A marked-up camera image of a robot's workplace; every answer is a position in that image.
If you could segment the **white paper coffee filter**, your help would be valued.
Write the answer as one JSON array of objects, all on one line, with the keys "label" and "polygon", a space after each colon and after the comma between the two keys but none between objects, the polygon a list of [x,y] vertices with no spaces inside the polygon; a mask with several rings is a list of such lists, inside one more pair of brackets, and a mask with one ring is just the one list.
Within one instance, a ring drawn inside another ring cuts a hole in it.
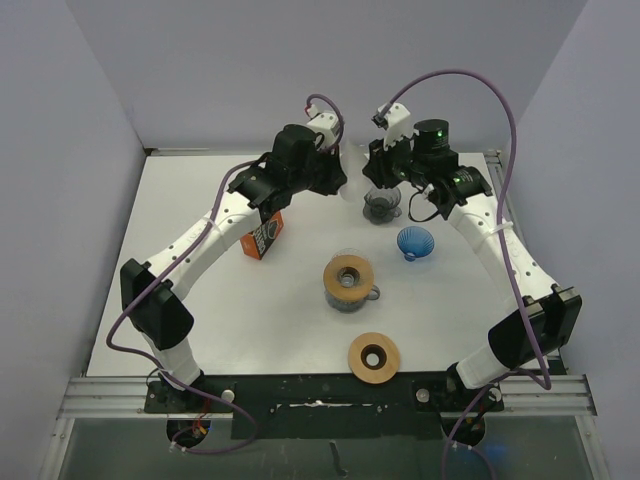
[{"label": "white paper coffee filter", "polygon": [[370,190],[371,182],[362,173],[368,158],[364,148],[349,141],[344,145],[340,156],[340,165],[347,177],[347,182],[339,189],[339,194],[347,202],[361,200]]}]

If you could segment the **grey plastic dripper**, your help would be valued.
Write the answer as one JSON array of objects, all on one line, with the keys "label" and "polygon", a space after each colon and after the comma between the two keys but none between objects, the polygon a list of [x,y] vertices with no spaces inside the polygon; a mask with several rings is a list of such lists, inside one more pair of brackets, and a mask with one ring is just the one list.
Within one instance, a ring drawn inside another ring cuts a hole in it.
[{"label": "grey plastic dripper", "polygon": [[399,188],[378,189],[372,187],[364,196],[363,216],[374,225],[390,223],[402,215]]}]

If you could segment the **blue plastic dripper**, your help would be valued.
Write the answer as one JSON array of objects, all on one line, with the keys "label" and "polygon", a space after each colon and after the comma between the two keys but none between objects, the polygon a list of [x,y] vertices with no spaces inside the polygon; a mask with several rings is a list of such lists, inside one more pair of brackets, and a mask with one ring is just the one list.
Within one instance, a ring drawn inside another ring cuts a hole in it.
[{"label": "blue plastic dripper", "polygon": [[435,248],[432,234],[419,226],[403,228],[397,235],[396,244],[408,262],[427,257]]}]

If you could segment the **orange coffee filter box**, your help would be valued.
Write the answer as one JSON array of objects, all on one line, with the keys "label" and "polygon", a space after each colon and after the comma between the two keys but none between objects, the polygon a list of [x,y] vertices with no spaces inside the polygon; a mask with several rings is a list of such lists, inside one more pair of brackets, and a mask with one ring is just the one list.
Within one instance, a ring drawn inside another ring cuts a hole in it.
[{"label": "orange coffee filter box", "polygon": [[262,260],[284,227],[282,214],[276,212],[256,230],[244,235],[241,240],[243,253],[256,260]]}]

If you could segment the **grey glass carafe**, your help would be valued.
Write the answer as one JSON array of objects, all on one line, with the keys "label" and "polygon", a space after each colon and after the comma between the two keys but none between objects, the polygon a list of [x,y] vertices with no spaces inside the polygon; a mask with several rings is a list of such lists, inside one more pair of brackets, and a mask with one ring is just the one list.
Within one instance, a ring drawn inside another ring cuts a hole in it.
[{"label": "grey glass carafe", "polygon": [[327,304],[331,308],[340,313],[351,314],[360,310],[366,302],[378,300],[381,296],[381,291],[378,286],[374,285],[365,297],[358,300],[340,299],[328,291],[324,292],[324,296]]}]

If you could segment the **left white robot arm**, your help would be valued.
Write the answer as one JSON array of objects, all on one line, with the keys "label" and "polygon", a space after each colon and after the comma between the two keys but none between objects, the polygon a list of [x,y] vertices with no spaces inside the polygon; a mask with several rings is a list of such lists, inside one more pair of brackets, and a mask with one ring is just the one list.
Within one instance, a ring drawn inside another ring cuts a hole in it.
[{"label": "left white robot arm", "polygon": [[285,126],[270,151],[225,174],[212,209],[184,234],[146,261],[130,259],[121,267],[123,314],[150,346],[149,358],[170,384],[168,399],[180,410],[195,409],[204,395],[188,341],[194,318],[186,296],[216,260],[294,195],[338,193],[347,182],[338,147],[342,129],[334,112]]}]

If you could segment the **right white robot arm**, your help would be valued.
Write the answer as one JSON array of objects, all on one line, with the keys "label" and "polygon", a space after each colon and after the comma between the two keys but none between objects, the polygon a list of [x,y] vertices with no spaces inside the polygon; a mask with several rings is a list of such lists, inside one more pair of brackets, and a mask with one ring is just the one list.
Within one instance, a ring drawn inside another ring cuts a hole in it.
[{"label": "right white robot arm", "polygon": [[582,307],[573,287],[561,287],[526,250],[499,211],[488,180],[463,166],[449,145],[449,124],[430,119],[377,119],[385,135],[369,145],[364,175],[378,188],[402,182],[427,192],[437,215],[466,240],[491,278],[505,316],[482,346],[450,369],[448,402],[469,408],[481,388],[566,345]]}]

